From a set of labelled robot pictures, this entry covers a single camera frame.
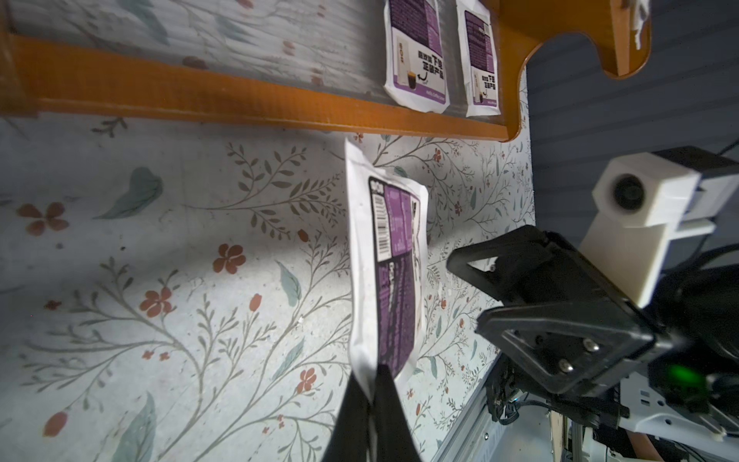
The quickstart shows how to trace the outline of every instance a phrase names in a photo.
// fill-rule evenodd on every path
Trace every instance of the purple label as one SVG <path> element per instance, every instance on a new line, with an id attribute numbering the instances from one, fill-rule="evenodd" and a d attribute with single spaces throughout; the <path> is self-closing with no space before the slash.
<path id="1" fill-rule="evenodd" d="M 441 55 L 441 34 L 439 33 L 439 21 L 436 18 L 436 11 L 431 4 L 424 0 L 426 4 L 426 23 L 429 25 L 429 48 L 434 50 L 439 56 Z"/>
<path id="2" fill-rule="evenodd" d="M 441 55 L 436 11 L 426 0 L 389 0 L 390 25 Z"/>
<path id="3" fill-rule="evenodd" d="M 390 224 L 392 255 L 401 255 L 413 249 L 410 194 L 391 186 L 385 187 L 385 203 Z"/>
<path id="4" fill-rule="evenodd" d="M 413 219 L 419 202 L 402 189 L 369 179 L 375 237 L 378 361 L 395 377 L 415 340 Z"/>
<path id="5" fill-rule="evenodd" d="M 486 31 L 490 25 L 469 11 L 464 12 L 467 23 L 467 43 L 469 44 L 469 60 L 473 67 L 487 72 L 495 72 L 493 47 Z"/>
<path id="6" fill-rule="evenodd" d="M 415 334 L 415 289 L 410 252 L 377 267 L 379 364 L 395 377 L 403 369 Z"/>

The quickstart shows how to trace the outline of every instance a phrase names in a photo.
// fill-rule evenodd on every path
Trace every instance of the red flower print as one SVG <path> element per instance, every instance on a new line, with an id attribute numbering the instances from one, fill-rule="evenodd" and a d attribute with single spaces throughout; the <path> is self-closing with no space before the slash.
<path id="1" fill-rule="evenodd" d="M 46 308 L 49 311 L 56 311 L 56 309 L 59 308 L 59 305 L 61 305 L 61 302 L 55 302 L 54 300 L 49 300 L 44 305 L 44 308 Z"/>
<path id="2" fill-rule="evenodd" d="M 36 220 L 26 226 L 26 231 L 28 231 L 28 234 L 31 234 L 32 236 L 41 236 L 46 229 L 46 225 L 49 225 L 49 228 L 54 231 L 61 231 L 69 226 L 69 223 L 66 220 L 59 219 L 59 217 L 64 213 L 64 205 L 62 205 L 61 202 L 50 203 L 47 207 L 45 216 L 42 216 L 41 212 L 32 204 L 21 205 L 21 207 L 16 210 L 16 213 L 20 217 L 24 218 L 40 218 L 40 220 Z"/>
<path id="3" fill-rule="evenodd" d="M 241 245 L 232 245 L 229 248 L 228 244 L 221 244 L 218 247 L 218 254 L 221 257 L 213 261 L 213 271 L 220 273 L 225 266 L 230 274 L 236 274 L 236 267 L 246 263 L 246 257 L 241 255 L 243 251 L 244 248 Z"/>
<path id="4" fill-rule="evenodd" d="M 300 373 L 300 383 L 296 388 L 298 393 L 303 393 L 303 390 L 308 392 L 313 388 L 313 382 L 317 379 L 315 372 L 316 370 L 311 367 L 309 370 L 304 370 Z"/>
<path id="5" fill-rule="evenodd" d="M 258 293 L 255 293 L 253 297 L 251 297 L 251 302 L 249 302 L 249 311 L 256 311 L 257 308 L 259 308 L 259 305 L 262 303 L 262 296 Z"/>
<path id="6" fill-rule="evenodd" d="M 67 413 L 57 412 L 44 425 L 44 436 L 54 438 L 64 428 L 64 425 L 67 425 Z"/>
<path id="7" fill-rule="evenodd" d="M 172 291 L 169 288 L 165 287 L 162 289 L 162 293 L 146 291 L 144 295 L 146 300 L 141 302 L 139 309 L 145 311 L 148 317 L 153 318 L 158 316 L 162 311 L 164 313 L 171 313 L 174 310 L 172 303 L 167 302 L 167 299 L 172 296 Z"/>

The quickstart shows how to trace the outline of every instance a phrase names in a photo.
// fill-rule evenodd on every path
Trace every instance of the packet on shelf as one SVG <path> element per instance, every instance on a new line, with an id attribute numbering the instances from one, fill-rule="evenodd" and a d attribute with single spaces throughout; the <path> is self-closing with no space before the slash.
<path id="1" fill-rule="evenodd" d="M 386 0 L 385 91 L 421 112 L 449 106 L 436 0 Z"/>
<path id="2" fill-rule="evenodd" d="M 499 115 L 497 53 L 490 12 L 478 0 L 457 0 L 467 117 Z"/>
<path id="3" fill-rule="evenodd" d="M 396 385 L 418 362 L 426 332 L 426 213 L 429 193 L 409 178 L 377 169 L 345 142 L 352 259 L 352 372 L 370 402 L 378 364 Z"/>

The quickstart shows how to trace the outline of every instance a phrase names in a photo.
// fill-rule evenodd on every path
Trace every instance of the cable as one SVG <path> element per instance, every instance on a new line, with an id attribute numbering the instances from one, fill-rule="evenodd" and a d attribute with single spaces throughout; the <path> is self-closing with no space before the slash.
<path id="1" fill-rule="evenodd" d="M 668 274 L 674 271 L 682 271 L 692 266 L 695 266 L 696 268 L 702 268 L 712 260 L 717 259 L 724 254 L 730 254 L 732 252 L 739 251 L 739 242 L 737 242 L 734 244 L 725 245 L 724 247 L 712 248 L 711 250 L 701 252 L 701 248 L 704 246 L 709 237 L 710 234 L 706 234 L 705 236 L 703 236 L 703 239 L 701 239 L 701 243 L 698 244 L 698 248 L 695 249 L 692 255 L 686 258 L 685 261 L 667 270 L 662 270 L 661 273 Z"/>
<path id="2" fill-rule="evenodd" d="M 503 417 L 503 414 L 501 414 L 498 416 L 498 422 L 500 422 L 501 425 L 510 425 L 514 423 L 519 418 L 518 409 L 524 406 L 538 406 L 543 407 L 549 411 L 552 410 L 552 408 L 548 404 L 542 403 L 541 401 L 535 401 L 533 399 L 524 401 L 509 401 L 508 403 L 505 403 L 505 408 L 503 410 L 505 415 L 507 415 L 508 417 Z"/>
<path id="3" fill-rule="evenodd" d="M 721 149 L 716 155 L 722 156 L 737 146 L 739 146 L 739 138 L 737 138 L 733 143 L 729 144 L 727 147 Z"/>
<path id="4" fill-rule="evenodd" d="M 675 443 L 675 445 L 677 447 L 679 447 L 680 449 L 684 450 L 685 452 L 687 452 L 688 454 L 690 454 L 694 458 L 698 459 L 698 462 L 706 462 L 706 459 L 702 455 L 698 454 L 698 451 L 696 451 L 692 447 L 685 446 L 684 444 L 678 443 L 677 441 L 673 441 L 673 443 Z"/>

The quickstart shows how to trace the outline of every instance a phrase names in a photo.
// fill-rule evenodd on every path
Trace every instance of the orange wooden frame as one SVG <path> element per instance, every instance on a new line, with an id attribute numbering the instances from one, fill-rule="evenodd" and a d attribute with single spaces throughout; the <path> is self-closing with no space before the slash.
<path id="1" fill-rule="evenodd" d="M 420 113 L 399 106 L 171 66 L 109 52 L 0 33 L 0 113 L 37 111 L 259 123 L 301 129 L 511 140 L 521 128 L 519 82 L 549 38 L 581 32 L 614 78 L 638 72 L 641 50 L 621 0 L 483 0 L 498 17 L 503 124 Z"/>

